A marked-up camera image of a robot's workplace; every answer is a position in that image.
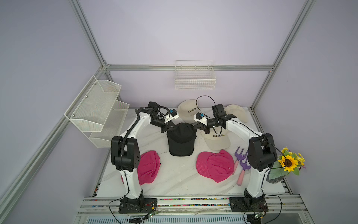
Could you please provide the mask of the right magenta cap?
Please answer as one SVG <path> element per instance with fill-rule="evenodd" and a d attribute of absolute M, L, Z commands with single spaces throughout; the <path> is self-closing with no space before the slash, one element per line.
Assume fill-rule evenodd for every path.
<path fill-rule="evenodd" d="M 234 159 L 225 150 L 219 153 L 201 152 L 196 160 L 196 170 L 201 176 L 220 183 L 234 173 Z"/>

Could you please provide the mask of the aluminium cage frame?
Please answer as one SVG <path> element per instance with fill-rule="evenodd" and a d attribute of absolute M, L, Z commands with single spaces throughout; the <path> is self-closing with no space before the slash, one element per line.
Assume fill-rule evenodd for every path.
<path fill-rule="evenodd" d="M 282 60 L 284 59 L 287 51 L 294 42 L 297 33 L 302 27 L 303 22 L 309 15 L 312 7 L 314 6 L 315 1 L 305 1 L 302 9 L 300 10 L 297 19 L 295 20 L 277 58 L 275 59 L 273 65 L 213 65 L 209 67 L 207 65 L 198 65 L 198 64 L 184 64 L 180 65 L 181 69 L 188 69 L 191 72 L 203 71 L 203 70 L 214 70 L 214 71 L 268 71 L 269 74 L 265 78 L 263 85 L 261 86 L 257 96 L 254 99 L 254 102 L 251 106 L 251 110 L 254 111 L 258 106 L 259 101 L 264 95 L 269 83 L 277 72 Z M 79 1 L 70 1 L 70 5 L 73 8 L 73 11 L 85 33 L 86 38 L 88 39 L 92 49 L 95 52 L 97 59 L 100 62 L 100 66 L 95 73 L 95 78 L 100 78 L 105 75 L 108 79 L 111 79 L 109 74 L 110 71 L 175 71 L 176 67 L 174 65 L 125 65 L 125 64 L 106 64 L 102 53 L 100 52 L 99 46 L 95 41 L 93 32 L 90 29 L 88 20 L 84 14 L 84 11 L 81 7 Z M 34 156 L 31 158 L 29 163 L 21 171 L 19 176 L 15 181 L 10 185 L 9 189 L 1 199 L 1 222 L 3 223 L 9 214 L 13 211 L 14 207 L 18 203 L 19 199 L 22 197 L 24 191 L 28 188 L 29 184 L 32 182 L 33 178 L 37 175 L 38 171 L 41 169 L 49 155 L 52 153 L 56 144 L 62 137 L 65 129 L 69 125 L 70 120 L 66 116 L 62 116 L 59 122 L 56 124 L 51 133 L 47 136 L 43 144 L 36 151 Z"/>

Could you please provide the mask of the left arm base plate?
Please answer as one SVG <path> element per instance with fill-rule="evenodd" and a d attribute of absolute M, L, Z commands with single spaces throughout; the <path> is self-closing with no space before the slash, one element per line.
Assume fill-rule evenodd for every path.
<path fill-rule="evenodd" d="M 157 198 L 123 198 L 120 201 L 118 212 L 120 214 L 150 213 L 157 207 Z"/>

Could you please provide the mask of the purple pink garden fork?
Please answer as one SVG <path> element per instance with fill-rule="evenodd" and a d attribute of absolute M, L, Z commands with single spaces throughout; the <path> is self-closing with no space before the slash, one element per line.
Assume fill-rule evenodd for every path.
<path fill-rule="evenodd" d="M 235 152 L 235 157 L 236 157 L 236 161 L 234 163 L 234 172 L 232 173 L 233 175 L 236 172 L 239 162 L 247 158 L 247 153 L 244 153 L 244 148 L 238 147 Z"/>

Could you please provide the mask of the aluminium front rail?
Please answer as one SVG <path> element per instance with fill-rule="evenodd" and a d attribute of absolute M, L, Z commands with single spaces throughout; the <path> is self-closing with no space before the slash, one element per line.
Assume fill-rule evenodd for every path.
<path fill-rule="evenodd" d="M 256 209 L 239 211 L 229 196 L 157 197 L 142 209 L 121 214 L 120 200 L 87 197 L 76 224 L 313 224 L 299 195 L 266 196 Z"/>

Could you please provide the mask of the left magenta cap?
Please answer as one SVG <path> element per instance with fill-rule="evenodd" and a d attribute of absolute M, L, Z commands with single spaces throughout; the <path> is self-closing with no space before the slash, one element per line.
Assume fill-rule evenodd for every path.
<path fill-rule="evenodd" d="M 141 154 L 137 167 L 139 184 L 152 183 L 158 175 L 160 165 L 160 157 L 156 151 Z"/>

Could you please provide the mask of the cream Colorado cap back right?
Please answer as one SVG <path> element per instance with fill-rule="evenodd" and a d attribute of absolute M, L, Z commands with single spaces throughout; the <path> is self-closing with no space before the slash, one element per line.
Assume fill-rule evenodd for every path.
<path fill-rule="evenodd" d="M 232 114 L 237 117 L 242 123 L 247 123 L 249 121 L 245 110 L 239 105 L 228 105 L 224 110 L 227 114 Z"/>

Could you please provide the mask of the cream Colorado cap front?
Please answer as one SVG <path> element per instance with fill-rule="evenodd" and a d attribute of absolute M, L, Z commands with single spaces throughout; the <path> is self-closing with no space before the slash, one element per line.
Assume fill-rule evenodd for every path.
<path fill-rule="evenodd" d="M 229 131 L 220 127 L 211 128 L 210 133 L 201 132 L 207 146 L 213 151 L 220 151 L 229 148 L 231 142 L 228 136 Z"/>

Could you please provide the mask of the cream colorado cap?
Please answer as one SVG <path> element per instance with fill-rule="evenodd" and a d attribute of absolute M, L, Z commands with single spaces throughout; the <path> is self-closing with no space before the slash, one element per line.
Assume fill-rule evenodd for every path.
<path fill-rule="evenodd" d="M 237 117 L 242 123 L 247 123 L 249 121 L 245 110 L 239 105 L 228 105 L 224 110 L 227 114 L 232 114 Z"/>
<path fill-rule="evenodd" d="M 213 151 L 220 151 L 229 148 L 231 142 L 228 136 L 229 131 L 220 127 L 211 128 L 210 133 L 201 132 L 207 146 Z"/>

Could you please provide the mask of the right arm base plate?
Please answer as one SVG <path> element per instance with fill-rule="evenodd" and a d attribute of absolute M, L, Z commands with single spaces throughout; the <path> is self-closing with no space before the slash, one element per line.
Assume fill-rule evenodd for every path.
<path fill-rule="evenodd" d="M 245 211 L 254 211 L 268 212 L 268 207 L 265 201 L 265 198 L 249 198 L 249 197 L 230 197 L 229 205 L 232 212 L 245 212 Z"/>

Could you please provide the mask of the white two-tier mesh shelf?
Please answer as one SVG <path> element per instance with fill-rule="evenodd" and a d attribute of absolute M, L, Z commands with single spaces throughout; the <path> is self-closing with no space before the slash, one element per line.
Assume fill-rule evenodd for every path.
<path fill-rule="evenodd" d="M 129 104 L 119 100 L 121 85 L 92 76 L 64 116 L 97 148 L 119 136 Z"/>

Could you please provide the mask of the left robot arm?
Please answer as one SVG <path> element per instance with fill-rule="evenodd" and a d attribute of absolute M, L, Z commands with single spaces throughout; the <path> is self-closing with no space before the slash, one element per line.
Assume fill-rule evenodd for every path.
<path fill-rule="evenodd" d="M 141 158 L 137 137 L 150 124 L 159 127 L 162 133 L 174 130 L 172 120 L 179 115 L 175 109 L 152 101 L 147 107 L 136 109 L 135 113 L 136 118 L 130 127 L 121 136 L 114 136 L 111 140 L 111 163 L 124 181 L 126 193 L 123 199 L 126 203 L 139 205 L 144 196 L 137 171 Z"/>

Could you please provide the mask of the sunflower bouquet in pot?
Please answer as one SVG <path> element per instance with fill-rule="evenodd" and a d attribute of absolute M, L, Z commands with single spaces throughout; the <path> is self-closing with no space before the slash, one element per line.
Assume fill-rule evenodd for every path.
<path fill-rule="evenodd" d="M 290 174 L 299 175 L 300 170 L 305 168 L 305 162 L 302 154 L 292 152 L 285 147 L 281 150 L 273 167 L 268 171 L 266 181 L 275 184 Z"/>

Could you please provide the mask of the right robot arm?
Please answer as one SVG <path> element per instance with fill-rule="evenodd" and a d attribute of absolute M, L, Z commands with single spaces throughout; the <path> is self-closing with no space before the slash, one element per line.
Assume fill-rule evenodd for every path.
<path fill-rule="evenodd" d="M 276 148 L 273 136 L 269 133 L 256 133 L 243 124 L 238 117 L 227 114 L 222 104 L 212 106 L 213 118 L 209 118 L 202 112 L 193 116 L 196 121 L 194 128 L 210 133 L 211 129 L 221 127 L 233 132 L 248 143 L 247 160 L 251 166 L 250 180 L 244 191 L 244 199 L 249 204 L 259 203 L 264 200 L 263 183 L 268 172 L 277 160 Z"/>

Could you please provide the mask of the plain black cap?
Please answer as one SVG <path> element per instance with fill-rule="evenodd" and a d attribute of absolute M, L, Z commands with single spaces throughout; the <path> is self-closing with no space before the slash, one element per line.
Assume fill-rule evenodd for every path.
<path fill-rule="evenodd" d="M 196 132 L 192 124 L 177 124 L 174 130 L 167 132 L 169 153 L 177 157 L 191 156 L 194 152 Z"/>

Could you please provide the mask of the magenta cap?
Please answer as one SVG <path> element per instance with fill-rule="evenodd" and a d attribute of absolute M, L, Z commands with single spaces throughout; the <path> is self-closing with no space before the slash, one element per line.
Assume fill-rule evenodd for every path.
<path fill-rule="evenodd" d="M 219 153 L 201 152 L 196 160 L 196 170 L 201 176 L 220 183 L 234 173 L 234 159 L 225 150 Z"/>
<path fill-rule="evenodd" d="M 141 154 L 137 167 L 139 184 L 152 183 L 158 175 L 160 165 L 160 157 L 156 151 Z"/>

